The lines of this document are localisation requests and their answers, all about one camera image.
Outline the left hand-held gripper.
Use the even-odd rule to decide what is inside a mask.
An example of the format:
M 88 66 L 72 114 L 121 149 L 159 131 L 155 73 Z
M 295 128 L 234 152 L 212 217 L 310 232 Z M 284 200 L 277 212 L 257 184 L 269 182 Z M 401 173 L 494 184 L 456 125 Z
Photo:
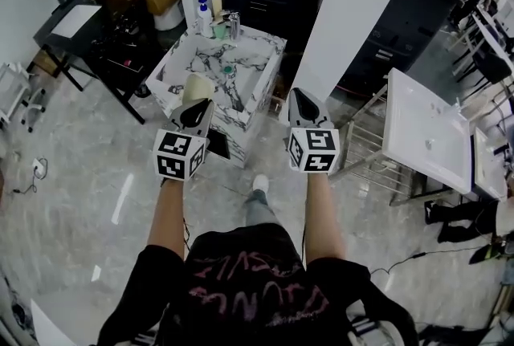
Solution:
M 207 98 L 193 100 L 174 109 L 164 128 L 157 131 L 153 146 L 156 175 L 188 181 L 204 162 L 207 134 L 214 112 L 214 102 Z

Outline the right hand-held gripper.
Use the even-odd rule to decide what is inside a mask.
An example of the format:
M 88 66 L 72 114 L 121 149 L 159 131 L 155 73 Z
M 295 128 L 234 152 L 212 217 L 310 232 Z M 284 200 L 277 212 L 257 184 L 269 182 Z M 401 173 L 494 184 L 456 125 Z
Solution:
M 310 92 L 293 88 L 288 122 L 290 168 L 300 173 L 331 173 L 340 155 L 340 138 L 325 104 Z

